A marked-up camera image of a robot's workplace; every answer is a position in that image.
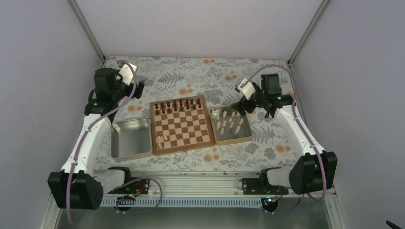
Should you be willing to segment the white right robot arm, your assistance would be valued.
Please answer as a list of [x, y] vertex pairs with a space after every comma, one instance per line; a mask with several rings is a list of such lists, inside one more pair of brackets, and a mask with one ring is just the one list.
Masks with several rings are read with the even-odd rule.
[[311, 134], [298, 115], [298, 108], [289, 94], [282, 94], [278, 74], [263, 74], [260, 85], [241, 79], [235, 89], [243, 97], [231, 105], [240, 115], [252, 113], [256, 108], [274, 118], [290, 140], [295, 153], [300, 155], [292, 168], [274, 167], [261, 171], [259, 189], [271, 194], [281, 187], [292, 189], [296, 194], [326, 191], [333, 186], [337, 156], [327, 152]]

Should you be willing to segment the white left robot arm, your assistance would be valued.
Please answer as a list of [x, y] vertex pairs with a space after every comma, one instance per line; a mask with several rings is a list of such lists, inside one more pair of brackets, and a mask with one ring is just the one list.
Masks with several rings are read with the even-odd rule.
[[110, 191], [127, 193], [132, 189], [133, 180], [127, 167], [110, 167], [99, 176], [94, 175], [94, 167], [102, 139], [122, 107], [119, 102], [142, 95], [144, 81], [137, 82], [136, 72], [137, 66], [129, 63], [119, 70], [95, 71], [95, 88], [88, 96], [79, 138], [61, 170], [50, 173], [47, 179], [59, 208], [95, 210]]

